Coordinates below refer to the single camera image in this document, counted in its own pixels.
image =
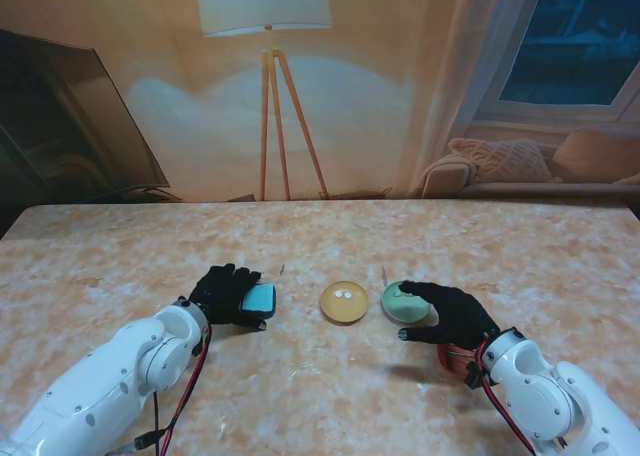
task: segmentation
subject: red wire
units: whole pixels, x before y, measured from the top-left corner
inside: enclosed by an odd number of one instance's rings
[[[196,362],[196,366],[193,368],[193,372],[191,373],[189,382],[187,383],[187,386],[185,387],[185,390],[182,393],[180,402],[178,403],[178,406],[176,407],[176,410],[173,413],[173,417],[171,418],[171,420],[177,419],[180,416],[180,413],[184,409],[184,400],[187,396],[187,393],[189,392],[189,388],[192,388],[193,385],[195,385],[198,375],[202,370],[204,358],[206,357],[207,351],[209,350],[209,343],[207,342],[207,339],[210,331],[211,331],[211,327],[207,327],[207,333],[203,337],[204,344],[202,346],[202,351],[200,352],[200,356],[198,356],[198,361]],[[161,456],[165,456],[167,449],[169,448],[169,443],[171,442],[172,435],[173,435],[173,427],[171,427],[165,434],[164,442],[162,443],[162,450],[160,451]]]
[[[478,364],[478,369],[480,371],[480,374],[482,374],[482,356],[484,355],[484,350],[488,343],[489,343],[489,340],[485,340],[480,345],[480,347],[478,348],[478,352],[476,353],[477,364]],[[520,441],[522,441],[522,444],[524,444],[529,450],[529,452],[535,456],[536,453],[533,449],[533,446],[531,445],[527,437],[522,433],[522,431],[520,431],[520,428],[518,428],[518,426],[513,421],[513,419],[511,419],[511,416],[509,415],[507,410],[504,409],[504,406],[502,406],[502,404],[500,403],[496,395],[493,393],[493,390],[491,389],[491,386],[487,382],[487,379],[484,376],[481,376],[481,381],[482,381],[482,387],[484,388],[485,394],[489,397],[489,399],[491,400],[491,403],[495,406],[496,410],[498,410],[501,416],[505,419],[505,421],[511,427],[513,432],[516,433],[516,436]]]

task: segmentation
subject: lamp leg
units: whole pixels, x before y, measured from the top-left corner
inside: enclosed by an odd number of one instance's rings
[[[271,91],[273,93],[273,112],[276,116],[276,129],[278,131],[278,145],[280,146],[280,164],[282,165],[282,179],[284,180],[284,194],[287,201],[291,201],[289,191],[289,175],[287,173],[287,154],[284,149],[284,135],[282,133],[282,117],[280,115],[280,98],[278,97],[278,78],[276,75],[276,65],[273,50],[267,51],[267,63],[271,79]]]
[[[316,169],[316,175],[318,176],[318,181],[320,182],[320,187],[322,188],[322,195],[325,199],[329,199],[327,185],[324,182],[322,170],[320,169],[320,162],[318,161],[318,156],[316,155],[316,150],[313,146],[313,141],[311,140],[311,134],[309,133],[307,122],[304,119],[304,113],[302,112],[302,105],[300,104],[300,98],[298,98],[298,92],[296,91],[296,87],[293,84],[293,77],[291,76],[291,71],[289,71],[289,63],[287,62],[287,57],[285,56],[284,51],[282,51],[281,49],[277,49],[274,52],[278,57],[278,61],[280,62],[280,67],[282,68],[284,79],[287,82],[287,87],[289,88],[289,94],[291,95],[293,106],[296,108],[296,114],[298,115],[300,127],[302,128],[302,134],[304,134],[304,139],[307,142],[307,148],[309,149],[309,154],[311,155],[311,160],[313,161],[313,167]]]
[[[269,66],[267,53],[262,55],[262,137],[260,142],[260,201],[267,192],[267,122],[269,120]]]

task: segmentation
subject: window frame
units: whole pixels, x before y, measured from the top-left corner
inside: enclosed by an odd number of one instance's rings
[[[540,120],[625,121],[633,118],[630,111],[640,102],[640,63],[636,65],[610,105],[553,105],[501,101],[498,98],[511,75],[520,46],[539,0],[524,0],[508,42],[482,98],[476,118],[500,120],[503,116],[521,116]]]

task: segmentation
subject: sofa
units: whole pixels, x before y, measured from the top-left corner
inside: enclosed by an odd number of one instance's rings
[[[640,135],[577,130],[559,146],[460,139],[452,140],[449,148],[451,154],[422,173],[415,196],[640,201]],[[518,159],[518,151],[524,160]],[[511,168],[505,172],[506,163]]]

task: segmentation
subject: white lampshade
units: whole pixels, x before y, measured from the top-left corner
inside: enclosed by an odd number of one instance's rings
[[[200,24],[207,37],[273,29],[331,27],[328,0],[198,0]]]

